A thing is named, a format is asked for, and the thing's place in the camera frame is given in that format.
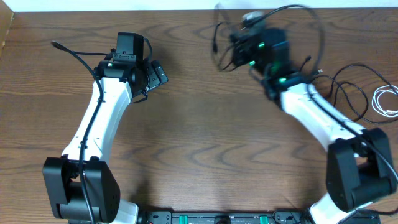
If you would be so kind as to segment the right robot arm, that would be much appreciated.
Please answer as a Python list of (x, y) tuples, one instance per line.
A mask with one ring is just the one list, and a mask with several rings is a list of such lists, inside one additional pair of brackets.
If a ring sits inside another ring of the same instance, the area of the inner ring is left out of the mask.
[(282, 29), (252, 26), (229, 39), (235, 66), (250, 65), (265, 94), (299, 121), (327, 152), (327, 193), (309, 209), (312, 223), (362, 222), (381, 214), (367, 206), (397, 192), (389, 140), (379, 128), (365, 129), (345, 117), (324, 97), (308, 75), (292, 66)]

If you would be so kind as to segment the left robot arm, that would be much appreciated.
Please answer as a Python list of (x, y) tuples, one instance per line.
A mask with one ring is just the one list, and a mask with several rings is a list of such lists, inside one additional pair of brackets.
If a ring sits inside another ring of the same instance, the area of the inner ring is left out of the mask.
[(121, 198), (110, 168), (114, 137), (126, 108), (148, 99), (148, 93), (167, 83), (157, 60), (144, 55), (147, 38), (120, 32), (117, 46), (95, 68), (70, 53), (93, 77), (91, 99), (83, 119), (60, 157), (48, 157), (42, 169), (50, 207), (55, 218), (68, 223), (137, 223), (139, 207)]

